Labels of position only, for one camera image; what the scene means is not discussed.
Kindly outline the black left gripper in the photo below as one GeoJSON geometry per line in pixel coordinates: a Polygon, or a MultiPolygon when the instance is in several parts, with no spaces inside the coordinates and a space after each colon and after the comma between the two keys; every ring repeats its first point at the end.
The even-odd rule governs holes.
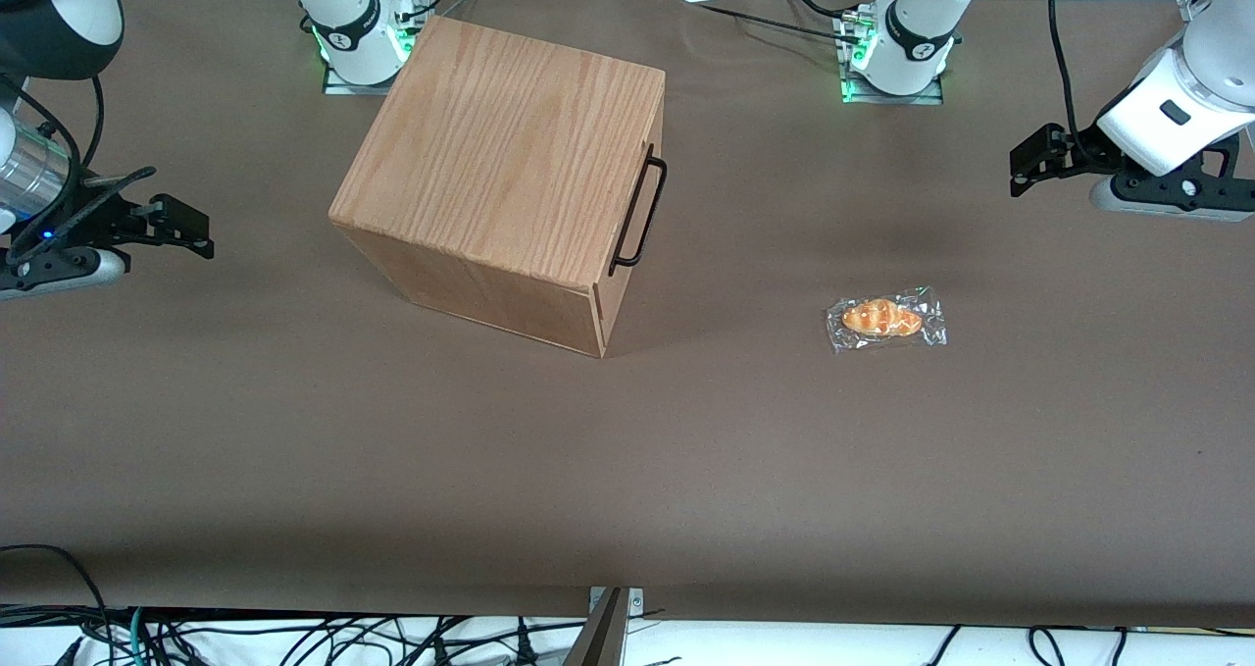
{"type": "Polygon", "coordinates": [[[1010,151],[1012,198],[1037,183],[1076,176],[1114,176],[1124,169],[1124,152],[1104,132],[1067,132],[1063,125],[1040,125],[1010,151]]]}

